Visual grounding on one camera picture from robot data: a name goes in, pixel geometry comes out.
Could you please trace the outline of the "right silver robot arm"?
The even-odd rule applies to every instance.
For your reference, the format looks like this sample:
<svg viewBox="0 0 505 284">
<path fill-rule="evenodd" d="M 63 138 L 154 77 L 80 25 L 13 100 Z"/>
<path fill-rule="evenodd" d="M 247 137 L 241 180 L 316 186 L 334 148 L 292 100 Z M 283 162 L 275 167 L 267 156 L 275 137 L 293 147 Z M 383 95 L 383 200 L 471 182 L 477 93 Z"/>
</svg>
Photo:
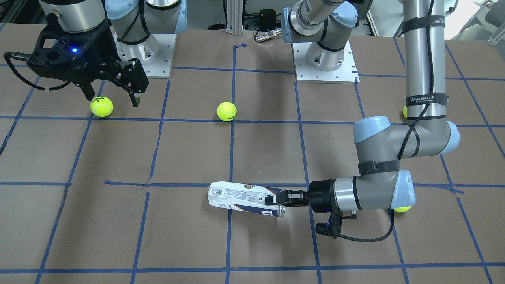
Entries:
<svg viewBox="0 0 505 284">
<path fill-rule="evenodd" d="M 37 75 L 74 84 L 92 100 L 95 80 L 125 90 L 132 106 L 140 104 L 153 66 L 167 76 L 168 45 L 155 35 L 186 30 L 185 0 L 41 0 L 47 25 L 31 54 L 16 54 Z"/>
</svg>

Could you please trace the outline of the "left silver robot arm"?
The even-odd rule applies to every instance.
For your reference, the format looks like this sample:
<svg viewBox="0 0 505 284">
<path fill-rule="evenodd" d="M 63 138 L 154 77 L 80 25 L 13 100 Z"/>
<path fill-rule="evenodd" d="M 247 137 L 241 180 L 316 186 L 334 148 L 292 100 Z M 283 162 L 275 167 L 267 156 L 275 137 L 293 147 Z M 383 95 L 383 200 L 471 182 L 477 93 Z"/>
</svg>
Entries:
<svg viewBox="0 0 505 284">
<path fill-rule="evenodd" d="M 359 175 L 314 181 L 306 193 L 281 191 L 266 205 L 311 206 L 317 213 L 395 209 L 415 204 L 411 174 L 402 159 L 453 151 L 460 133 L 446 120 L 444 2 L 403 0 L 406 48 L 407 124 L 385 116 L 357 121 L 353 128 Z"/>
</svg>

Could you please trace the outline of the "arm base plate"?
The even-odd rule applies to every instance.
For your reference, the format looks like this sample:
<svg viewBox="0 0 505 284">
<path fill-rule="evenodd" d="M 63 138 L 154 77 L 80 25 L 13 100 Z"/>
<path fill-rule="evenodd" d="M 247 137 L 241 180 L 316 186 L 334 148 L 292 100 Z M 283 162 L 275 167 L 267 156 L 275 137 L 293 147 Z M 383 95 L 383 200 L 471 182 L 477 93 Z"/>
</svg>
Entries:
<svg viewBox="0 0 505 284">
<path fill-rule="evenodd" d="M 359 83 L 350 42 L 343 50 L 330 52 L 317 43 L 293 43 L 296 79 L 305 83 Z"/>
<path fill-rule="evenodd" d="M 176 38 L 176 34 L 150 34 L 142 43 L 127 45 L 118 42 L 114 34 L 119 57 L 124 61 L 139 59 L 148 78 L 170 78 Z"/>
</svg>

